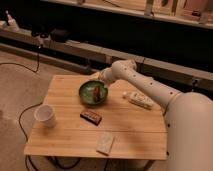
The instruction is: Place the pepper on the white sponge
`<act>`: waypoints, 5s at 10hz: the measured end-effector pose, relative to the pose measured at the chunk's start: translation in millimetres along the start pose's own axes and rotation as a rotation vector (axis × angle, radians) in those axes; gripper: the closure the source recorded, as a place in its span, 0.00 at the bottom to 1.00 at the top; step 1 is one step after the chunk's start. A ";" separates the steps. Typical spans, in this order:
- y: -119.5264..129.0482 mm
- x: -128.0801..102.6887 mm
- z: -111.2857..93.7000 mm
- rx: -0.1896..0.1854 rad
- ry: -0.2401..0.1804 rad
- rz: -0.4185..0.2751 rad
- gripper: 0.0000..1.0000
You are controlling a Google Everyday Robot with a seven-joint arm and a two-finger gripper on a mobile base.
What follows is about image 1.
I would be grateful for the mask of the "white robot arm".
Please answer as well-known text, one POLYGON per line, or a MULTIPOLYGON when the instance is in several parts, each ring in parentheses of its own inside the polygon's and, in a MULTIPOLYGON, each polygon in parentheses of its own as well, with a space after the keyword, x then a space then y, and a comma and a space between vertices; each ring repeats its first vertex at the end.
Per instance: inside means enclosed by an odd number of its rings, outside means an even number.
POLYGON ((139 74, 133 60, 119 60, 94 74, 110 85, 125 80, 165 110, 166 171, 213 171, 213 101, 196 92, 183 93, 139 74))

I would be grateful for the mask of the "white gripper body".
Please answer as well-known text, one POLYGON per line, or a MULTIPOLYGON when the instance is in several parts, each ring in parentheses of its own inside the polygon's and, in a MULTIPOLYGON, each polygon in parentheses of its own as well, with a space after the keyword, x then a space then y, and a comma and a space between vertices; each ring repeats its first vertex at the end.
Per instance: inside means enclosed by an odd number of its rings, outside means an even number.
POLYGON ((89 79, 103 82, 106 87, 109 87, 115 82, 115 78, 109 68, 91 74, 89 79))

